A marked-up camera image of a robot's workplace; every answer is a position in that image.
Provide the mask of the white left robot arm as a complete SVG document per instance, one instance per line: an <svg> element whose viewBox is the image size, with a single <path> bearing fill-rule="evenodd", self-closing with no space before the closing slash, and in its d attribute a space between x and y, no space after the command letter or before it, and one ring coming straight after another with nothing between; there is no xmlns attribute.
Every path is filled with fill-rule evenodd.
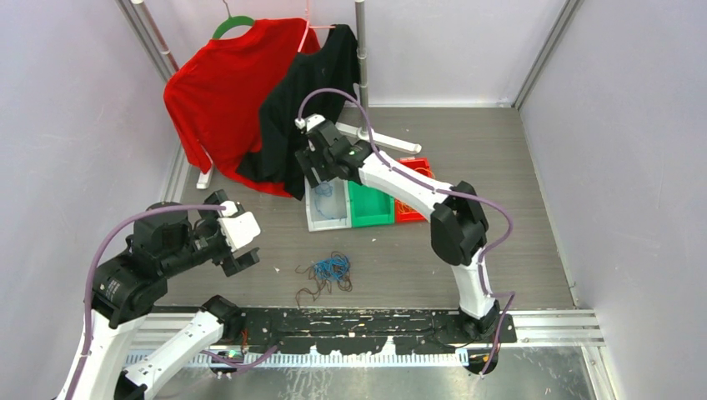
<svg viewBox="0 0 707 400"><path fill-rule="evenodd" d="M255 265L251 242L261 229L255 216L222 190L194 206L158 202L126 221L125 249L103 258L101 244L84 291L83 334L61 399L152 399L192 358L215 343L245 333L243 311L216 295L188 324L144 360L125 361L138 330L168 280L205 263L233 276Z"/></svg>

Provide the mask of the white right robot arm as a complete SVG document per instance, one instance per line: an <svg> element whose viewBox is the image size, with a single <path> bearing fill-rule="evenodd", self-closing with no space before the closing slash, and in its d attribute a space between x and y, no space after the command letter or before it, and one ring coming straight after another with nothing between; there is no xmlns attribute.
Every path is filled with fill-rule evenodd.
<svg viewBox="0 0 707 400"><path fill-rule="evenodd" d="M350 142L319 114L298 117L294 125L304 141L295 156L311 186L339 178L379 190L424 217L434 254L452 268L465 336L481 343L492 335L503 314L490 291L489 221L474 188L426 177L366 140Z"/></svg>

